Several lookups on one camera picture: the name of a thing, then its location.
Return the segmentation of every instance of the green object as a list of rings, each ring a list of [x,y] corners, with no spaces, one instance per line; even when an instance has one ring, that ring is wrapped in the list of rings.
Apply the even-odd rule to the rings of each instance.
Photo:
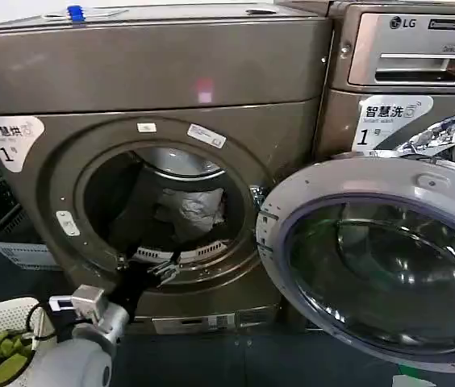
[[[0,333],[0,359],[8,359],[16,353],[29,357],[32,352],[32,341],[23,340],[21,335],[12,337],[10,335],[9,331]]]
[[[419,375],[417,368],[407,367],[406,365],[399,365],[398,368],[403,375],[408,377],[418,377]]]
[[[0,385],[7,385],[25,371],[30,359],[19,353],[0,364]]]
[[[32,340],[10,331],[0,333],[0,386],[8,385],[21,375],[34,356]]]

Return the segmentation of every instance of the front-load washer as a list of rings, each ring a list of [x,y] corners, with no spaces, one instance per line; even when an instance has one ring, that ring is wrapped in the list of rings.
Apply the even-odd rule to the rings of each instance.
[[[267,196],[263,264],[300,314],[343,342],[455,372],[455,3],[292,6],[333,17],[324,161]]]
[[[316,159],[455,144],[455,2],[324,5],[334,39]]]
[[[265,323],[259,206],[307,162],[331,22],[269,4],[103,9],[0,24],[0,164],[75,284],[182,252],[141,331]]]

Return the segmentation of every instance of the blue cap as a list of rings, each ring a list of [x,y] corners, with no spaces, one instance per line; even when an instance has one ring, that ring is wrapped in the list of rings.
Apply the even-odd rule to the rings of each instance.
[[[72,22],[84,22],[86,20],[81,6],[69,6],[66,10]]]

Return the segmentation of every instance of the open washer door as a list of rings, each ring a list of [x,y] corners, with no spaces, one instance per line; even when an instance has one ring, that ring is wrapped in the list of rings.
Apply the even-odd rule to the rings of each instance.
[[[257,242],[274,284],[327,333],[455,372],[455,169],[377,157],[312,165],[266,198]]]

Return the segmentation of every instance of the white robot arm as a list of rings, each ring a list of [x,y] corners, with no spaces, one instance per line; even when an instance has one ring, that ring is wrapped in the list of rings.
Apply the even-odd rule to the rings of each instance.
[[[112,359],[128,323],[134,320],[141,294],[148,288],[171,281],[178,264],[166,262],[147,270],[132,262],[123,270],[119,285],[108,296],[104,289],[82,285],[72,296],[50,299],[52,310],[75,310],[90,323],[77,325],[73,338],[39,354],[32,369],[33,387],[108,387]]]

